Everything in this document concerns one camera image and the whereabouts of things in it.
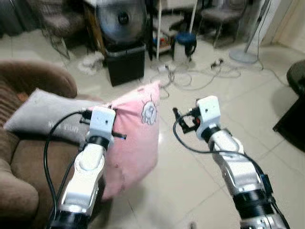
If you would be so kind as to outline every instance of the white tile floor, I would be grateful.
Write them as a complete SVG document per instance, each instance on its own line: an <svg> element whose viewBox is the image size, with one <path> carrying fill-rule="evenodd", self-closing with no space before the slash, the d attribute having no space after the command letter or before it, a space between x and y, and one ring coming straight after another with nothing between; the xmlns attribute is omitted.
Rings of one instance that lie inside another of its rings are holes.
<svg viewBox="0 0 305 229"><path fill-rule="evenodd" d="M66 67L77 82L80 93L111 100L139 86L133 81L111 87L107 69L94 76L82 74L77 63L86 54L81 46L71 50L71 61L61 57L40 31L0 39L0 59L21 58L54 62ZM287 83L285 74L305 54L281 46L262 47L260 57L265 67L272 68ZM193 69L203 69L214 60L229 60L228 49L216 49L198 41L193 55ZM156 74L156 64L146 56L145 76L148 83ZM217 95L221 105L221 123L238 137L247 151L271 179L278 206L292 229L305 228L305 153L299 151L272 127L297 99L289 87L283 86L270 71L242 70L236 79L215 78L204 89L182 91L171 85L170 97L161 100L159 162L139 185L115 198L108 229L187 229L195 221L199 229L236 229L239 216L226 190L224 181L211 156L193 154L174 138L171 128L174 117L171 107L182 111L194 105L196 98ZM211 77L192 73L193 85L200 86ZM207 149L194 134L183 136L192 146ZM101 228L99 218L91 224Z"/></svg>

